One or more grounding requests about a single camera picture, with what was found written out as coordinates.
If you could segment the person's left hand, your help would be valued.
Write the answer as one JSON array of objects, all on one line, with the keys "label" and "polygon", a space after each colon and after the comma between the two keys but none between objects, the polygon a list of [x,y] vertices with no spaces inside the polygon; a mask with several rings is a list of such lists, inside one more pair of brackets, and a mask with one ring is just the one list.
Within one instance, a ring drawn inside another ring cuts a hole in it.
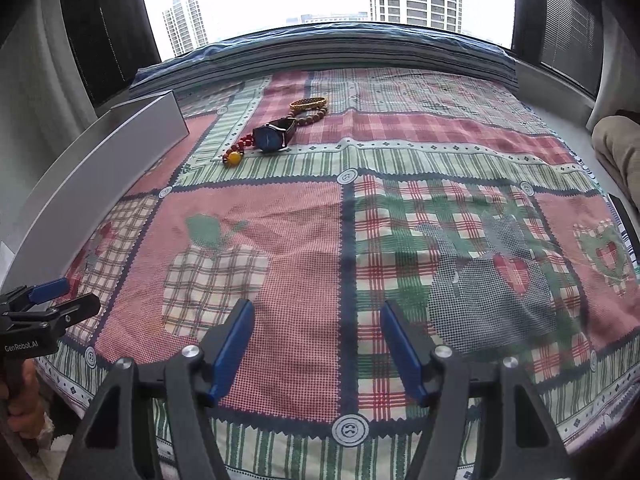
[{"label": "person's left hand", "polygon": [[10,393],[4,378],[1,378],[1,400],[8,402],[9,428],[22,438],[37,439],[44,427],[44,405],[32,359],[23,363],[22,378],[23,385],[19,393]]}]

